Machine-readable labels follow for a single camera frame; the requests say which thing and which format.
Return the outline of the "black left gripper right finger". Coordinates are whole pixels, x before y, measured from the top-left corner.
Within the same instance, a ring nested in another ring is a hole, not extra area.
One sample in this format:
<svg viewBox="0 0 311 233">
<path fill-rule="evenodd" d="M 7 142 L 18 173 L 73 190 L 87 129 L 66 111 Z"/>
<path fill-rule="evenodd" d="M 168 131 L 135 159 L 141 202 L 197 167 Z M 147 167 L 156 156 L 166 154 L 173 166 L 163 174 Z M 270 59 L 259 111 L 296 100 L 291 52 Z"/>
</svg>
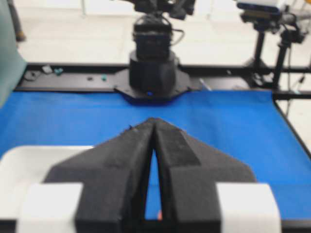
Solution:
<svg viewBox="0 0 311 233">
<path fill-rule="evenodd" d="M 281 232 L 274 194 L 247 164 L 159 118 L 154 136 L 163 216 L 177 232 Z"/>
</svg>

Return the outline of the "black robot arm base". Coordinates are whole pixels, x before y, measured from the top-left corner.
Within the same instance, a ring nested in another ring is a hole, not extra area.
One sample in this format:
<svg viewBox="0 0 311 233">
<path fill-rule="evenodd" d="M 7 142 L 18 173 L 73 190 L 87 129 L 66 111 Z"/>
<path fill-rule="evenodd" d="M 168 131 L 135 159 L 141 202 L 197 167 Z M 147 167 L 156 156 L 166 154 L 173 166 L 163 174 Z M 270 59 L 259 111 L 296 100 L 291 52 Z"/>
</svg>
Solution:
<svg viewBox="0 0 311 233">
<path fill-rule="evenodd" d="M 164 17 L 184 20 L 194 12 L 193 0 L 133 0 L 134 10 L 142 13 L 134 25 L 135 50 L 129 66 L 115 74 L 114 90 L 134 100 L 171 100 L 192 90 L 189 74 L 179 68 L 171 47 L 173 28 Z"/>
</svg>

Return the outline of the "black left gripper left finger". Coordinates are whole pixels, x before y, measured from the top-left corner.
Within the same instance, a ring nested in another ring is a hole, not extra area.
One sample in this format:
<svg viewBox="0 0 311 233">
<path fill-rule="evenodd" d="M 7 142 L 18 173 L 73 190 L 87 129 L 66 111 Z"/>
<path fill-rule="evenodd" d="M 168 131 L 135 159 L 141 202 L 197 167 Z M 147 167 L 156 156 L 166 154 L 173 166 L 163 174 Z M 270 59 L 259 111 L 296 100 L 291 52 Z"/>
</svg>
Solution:
<svg viewBox="0 0 311 233">
<path fill-rule="evenodd" d="M 20 233 L 122 233 L 143 219 L 154 120 L 58 164 L 32 185 Z"/>
</svg>

